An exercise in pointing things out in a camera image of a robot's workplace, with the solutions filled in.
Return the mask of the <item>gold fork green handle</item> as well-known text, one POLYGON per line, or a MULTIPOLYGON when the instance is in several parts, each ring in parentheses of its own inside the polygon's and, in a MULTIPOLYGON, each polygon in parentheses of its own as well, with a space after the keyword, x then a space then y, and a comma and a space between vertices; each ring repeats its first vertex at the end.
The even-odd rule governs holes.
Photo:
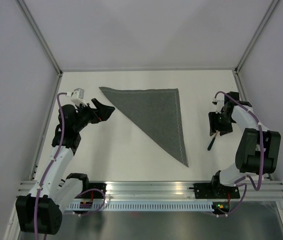
POLYGON ((209 143, 209 145, 208 145, 208 147, 207 147, 207 150, 208 151, 210 151, 211 149, 212 149, 212 146, 213 146, 213 144, 214 144, 214 142, 215 142, 215 140, 216 140, 216 137, 217 137, 217 135, 218 135, 218 131, 213 135, 213 138, 211 139, 211 142, 209 143))

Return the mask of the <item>grey cloth napkin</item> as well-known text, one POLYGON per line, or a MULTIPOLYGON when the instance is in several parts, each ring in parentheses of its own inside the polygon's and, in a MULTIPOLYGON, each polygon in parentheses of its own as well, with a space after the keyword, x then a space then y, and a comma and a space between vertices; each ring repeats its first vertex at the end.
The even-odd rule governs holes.
POLYGON ((188 167, 179 90, 119 90, 102 86, 104 96, 157 145, 188 167))

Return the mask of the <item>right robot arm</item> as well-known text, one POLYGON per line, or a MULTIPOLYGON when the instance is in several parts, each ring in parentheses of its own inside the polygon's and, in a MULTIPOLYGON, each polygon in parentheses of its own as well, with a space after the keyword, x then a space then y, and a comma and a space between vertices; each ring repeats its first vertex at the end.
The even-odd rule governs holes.
POLYGON ((263 176, 272 174, 277 167, 281 134, 266 127, 254 113, 248 101, 240 100, 238 92, 218 91, 223 100, 213 97, 215 111, 209 112, 209 135, 213 138, 233 132, 233 124, 237 124, 242 132, 234 163, 228 168, 218 171, 215 182, 210 184, 210 193, 220 198, 228 191, 228 187, 238 187, 249 179, 255 191, 262 186, 263 176))

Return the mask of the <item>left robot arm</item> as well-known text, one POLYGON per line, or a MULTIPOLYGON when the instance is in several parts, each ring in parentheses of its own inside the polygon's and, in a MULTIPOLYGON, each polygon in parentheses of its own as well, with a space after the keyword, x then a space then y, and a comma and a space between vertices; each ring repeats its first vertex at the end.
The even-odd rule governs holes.
POLYGON ((86 198, 91 192, 85 173, 71 173, 62 182, 64 172, 75 156, 81 141, 80 132, 88 124, 107 121, 115 111, 113 106, 93 98, 94 107, 80 103, 59 105, 58 121, 46 168, 27 195, 15 202, 20 230, 55 235, 62 224, 63 214, 76 198, 86 198))

